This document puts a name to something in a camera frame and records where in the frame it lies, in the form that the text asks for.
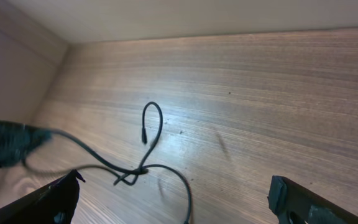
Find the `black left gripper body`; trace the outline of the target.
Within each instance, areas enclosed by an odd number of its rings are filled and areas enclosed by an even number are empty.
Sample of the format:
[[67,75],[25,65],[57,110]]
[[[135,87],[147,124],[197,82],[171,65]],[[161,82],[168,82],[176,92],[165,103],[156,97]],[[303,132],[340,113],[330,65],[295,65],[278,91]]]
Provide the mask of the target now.
[[16,165],[51,138],[46,129],[0,120],[0,168]]

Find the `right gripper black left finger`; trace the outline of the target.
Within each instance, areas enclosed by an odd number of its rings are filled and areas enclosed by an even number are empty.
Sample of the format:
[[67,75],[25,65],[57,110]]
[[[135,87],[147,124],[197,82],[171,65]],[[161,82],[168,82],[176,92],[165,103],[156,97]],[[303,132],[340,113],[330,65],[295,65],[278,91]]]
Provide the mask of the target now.
[[0,224],[70,224],[80,195],[77,170],[0,208]]

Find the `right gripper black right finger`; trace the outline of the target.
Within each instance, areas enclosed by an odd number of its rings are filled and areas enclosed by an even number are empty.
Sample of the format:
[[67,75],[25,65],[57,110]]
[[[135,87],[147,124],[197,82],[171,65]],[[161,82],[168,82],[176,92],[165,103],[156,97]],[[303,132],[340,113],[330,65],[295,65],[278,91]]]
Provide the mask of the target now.
[[358,223],[357,215],[284,176],[272,177],[267,198],[268,207],[279,224]]

